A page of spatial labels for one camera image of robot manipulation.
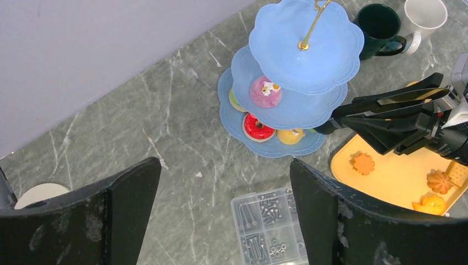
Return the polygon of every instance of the dessert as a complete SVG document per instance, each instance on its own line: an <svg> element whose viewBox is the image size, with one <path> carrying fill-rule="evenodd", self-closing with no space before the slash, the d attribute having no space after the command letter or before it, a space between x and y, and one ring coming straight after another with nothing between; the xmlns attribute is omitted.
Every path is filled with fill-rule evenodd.
<svg viewBox="0 0 468 265"><path fill-rule="evenodd" d="M468 167L451 161L447 168L447 175L452 179L452 184L461 187L468 179Z"/></svg>
<svg viewBox="0 0 468 265"><path fill-rule="evenodd" d="M451 178L445 172L434 171L427 175L427 186L429 186L433 192L447 194L453 184L451 183Z"/></svg>
<svg viewBox="0 0 468 265"><path fill-rule="evenodd" d="M250 88L250 98L253 104L261 108L272 108L281 101L283 91L273 84L266 76L255 80Z"/></svg>
<svg viewBox="0 0 468 265"><path fill-rule="evenodd" d="M370 172L374 171L374 166L375 162L372 161L372 157L365 153L360 153L353 161L354 169L362 175L368 175Z"/></svg>
<svg viewBox="0 0 468 265"><path fill-rule="evenodd" d="M278 130L277 132L278 139L285 145L295 145L301 139L306 136L304 130L302 129L292 129L292 130Z"/></svg>
<svg viewBox="0 0 468 265"><path fill-rule="evenodd" d="M247 114L243 122L243 130L247 137L255 142L265 142L275 135L275 129L262 124L252 114Z"/></svg>
<svg viewBox="0 0 468 265"><path fill-rule="evenodd" d="M232 107L235 108L236 110L238 110L240 112L247 112L237 102L236 97L234 97L234 91L232 91L232 88L231 88L231 90L229 90L229 103L231 103Z"/></svg>
<svg viewBox="0 0 468 265"><path fill-rule="evenodd" d="M413 202L413 209L415 211L420 211L421 213L443 215L447 209L447 203L444 198L437 195L431 195L424 197L421 203Z"/></svg>

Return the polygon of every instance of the gray marble countertop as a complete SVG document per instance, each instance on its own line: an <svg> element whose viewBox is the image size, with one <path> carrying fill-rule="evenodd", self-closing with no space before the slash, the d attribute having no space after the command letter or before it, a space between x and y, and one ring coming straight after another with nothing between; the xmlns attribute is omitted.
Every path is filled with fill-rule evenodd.
<svg viewBox="0 0 468 265"><path fill-rule="evenodd" d="M222 127L217 82L248 42L259 0L135 76L76 116L0 161L16 195L44 182L77 189L148 157L164 167L138 264L242 264L232 198L289 184L292 157L267 159ZM353 19L370 0L339 4ZM384 0L396 9L403 0ZM390 91L433 72L445 75L467 52L468 6L445 1L449 19L411 55L362 62L346 103ZM352 132L327 136L308 164L331 176L329 157ZM465 194L450 210L468 216Z"/></svg>

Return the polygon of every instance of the plastic box compartment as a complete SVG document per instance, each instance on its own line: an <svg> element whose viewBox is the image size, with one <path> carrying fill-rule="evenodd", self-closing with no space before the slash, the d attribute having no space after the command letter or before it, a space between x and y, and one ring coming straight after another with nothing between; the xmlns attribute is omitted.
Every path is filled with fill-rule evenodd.
<svg viewBox="0 0 468 265"><path fill-rule="evenodd" d="M246 265L308 264L291 187L234 198L231 208Z"/></svg>

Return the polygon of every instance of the orange pastry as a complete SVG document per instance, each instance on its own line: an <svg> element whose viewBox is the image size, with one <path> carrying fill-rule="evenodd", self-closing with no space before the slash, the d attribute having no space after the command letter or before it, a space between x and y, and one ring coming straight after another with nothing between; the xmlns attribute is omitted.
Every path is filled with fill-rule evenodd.
<svg viewBox="0 0 468 265"><path fill-rule="evenodd" d="M372 157L364 153L360 153L359 156L354 158L354 169L363 175L368 175L371 171L374 171L374 166L375 162L372 161Z"/></svg>
<svg viewBox="0 0 468 265"><path fill-rule="evenodd" d="M444 198L431 195L424 197L420 204L413 202L413 209L421 213L443 215L447 209L447 203L445 203Z"/></svg>
<svg viewBox="0 0 468 265"><path fill-rule="evenodd" d="M427 175L427 186L432 189L433 192L440 194L447 194L449 189L453 186L450 178L445 172L435 171Z"/></svg>

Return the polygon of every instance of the cake stand tier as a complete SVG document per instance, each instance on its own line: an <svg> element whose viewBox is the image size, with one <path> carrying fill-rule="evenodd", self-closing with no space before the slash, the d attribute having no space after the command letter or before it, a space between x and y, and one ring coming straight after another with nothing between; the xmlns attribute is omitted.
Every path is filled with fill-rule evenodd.
<svg viewBox="0 0 468 265"><path fill-rule="evenodd" d="M275 135L266 142L254 142L247 138L242 130L243 119L246 113L237 111L229 102L229 90L233 78L231 69L227 69L218 83L218 96L220 99L221 123L229 134L242 141L252 152L267 158L278 158L287 155L303 156L315 152L323 144L325 136L305 130L306 136L296 145L285 145Z"/></svg>
<svg viewBox="0 0 468 265"><path fill-rule="evenodd" d="M231 71L234 78L232 90L239 105L266 126L278 130L309 129L322 125L333 110L343 103L348 93L346 83L318 95L282 89L283 97L278 105L262 108L252 102L250 89L252 83L264 74L248 46L234 55Z"/></svg>
<svg viewBox="0 0 468 265"><path fill-rule="evenodd" d="M309 40L299 49L314 21L314 0L282 0L257 14L249 46L263 73L274 83L303 94L322 94L351 80L359 70L362 31L343 7L331 2ZM325 1L319 2L322 7Z"/></svg>

